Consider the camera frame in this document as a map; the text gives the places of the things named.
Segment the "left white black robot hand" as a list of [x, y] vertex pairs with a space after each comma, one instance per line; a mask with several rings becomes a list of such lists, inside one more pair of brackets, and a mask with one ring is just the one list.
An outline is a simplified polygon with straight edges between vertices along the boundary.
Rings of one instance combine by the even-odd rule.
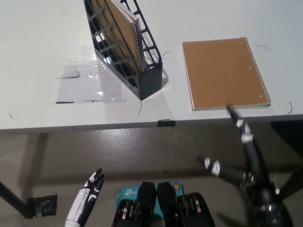
[[65, 227], [85, 226], [104, 183], [102, 169], [95, 171], [79, 190], [66, 218]]

